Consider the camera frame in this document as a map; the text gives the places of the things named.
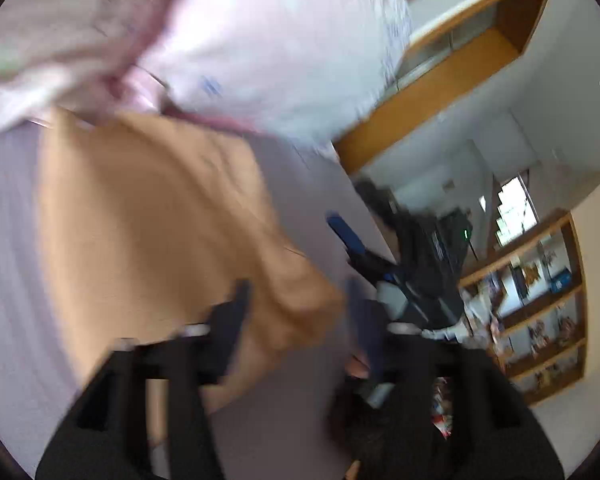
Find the lavender bed sheet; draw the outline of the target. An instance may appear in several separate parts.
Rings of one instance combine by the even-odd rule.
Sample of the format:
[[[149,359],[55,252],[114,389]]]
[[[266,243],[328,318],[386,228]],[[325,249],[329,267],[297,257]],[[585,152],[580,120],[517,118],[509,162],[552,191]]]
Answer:
[[[0,133],[0,440],[33,474],[78,383],[61,347],[38,265],[38,135],[26,122]],[[336,211],[364,244],[389,248],[336,164],[314,151],[268,138],[251,142],[282,220],[302,252],[338,285],[350,269],[326,214]],[[316,347],[297,350],[242,398],[212,419],[230,479],[340,479],[347,456],[325,430],[328,404],[349,355],[337,325]]]

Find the wooden bookshelf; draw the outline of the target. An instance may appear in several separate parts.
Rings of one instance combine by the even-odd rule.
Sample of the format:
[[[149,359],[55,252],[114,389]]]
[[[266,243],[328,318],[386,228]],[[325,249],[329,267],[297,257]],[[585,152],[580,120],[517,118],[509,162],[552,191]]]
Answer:
[[[583,379],[588,298],[576,224],[556,209],[475,263],[458,282],[468,325],[524,400],[538,405]]]

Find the floral pillow with tree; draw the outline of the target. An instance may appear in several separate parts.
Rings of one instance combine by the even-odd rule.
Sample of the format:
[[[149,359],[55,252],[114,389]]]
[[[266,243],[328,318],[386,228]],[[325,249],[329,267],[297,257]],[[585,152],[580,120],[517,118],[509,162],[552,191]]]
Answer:
[[[171,0],[5,0],[0,131],[60,105],[97,113],[158,34]]]

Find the tan fleece garment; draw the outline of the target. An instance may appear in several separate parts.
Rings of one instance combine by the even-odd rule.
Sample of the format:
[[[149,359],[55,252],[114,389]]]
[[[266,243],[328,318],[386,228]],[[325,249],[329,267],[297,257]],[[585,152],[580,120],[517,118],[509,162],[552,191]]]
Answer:
[[[246,280],[230,370],[204,389],[215,412],[340,315],[342,293],[288,237],[238,136],[146,114],[89,126],[59,109],[38,154],[44,272],[80,382],[113,341],[166,339]]]

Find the wooden frosted glass headboard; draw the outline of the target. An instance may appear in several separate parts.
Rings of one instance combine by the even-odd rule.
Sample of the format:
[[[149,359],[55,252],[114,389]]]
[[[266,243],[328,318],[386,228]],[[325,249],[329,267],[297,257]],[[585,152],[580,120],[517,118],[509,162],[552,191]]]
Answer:
[[[483,0],[442,27],[468,21],[496,6],[495,24],[451,53],[425,75],[374,110],[336,143],[347,174],[354,174],[393,144],[516,61],[527,50],[547,0]]]

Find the floral pillow with stars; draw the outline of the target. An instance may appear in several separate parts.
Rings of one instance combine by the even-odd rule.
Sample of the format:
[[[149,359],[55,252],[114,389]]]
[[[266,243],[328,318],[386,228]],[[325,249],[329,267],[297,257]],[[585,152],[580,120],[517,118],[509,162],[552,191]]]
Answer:
[[[183,112],[325,144],[375,108],[411,31],[408,0],[175,0],[138,64]]]

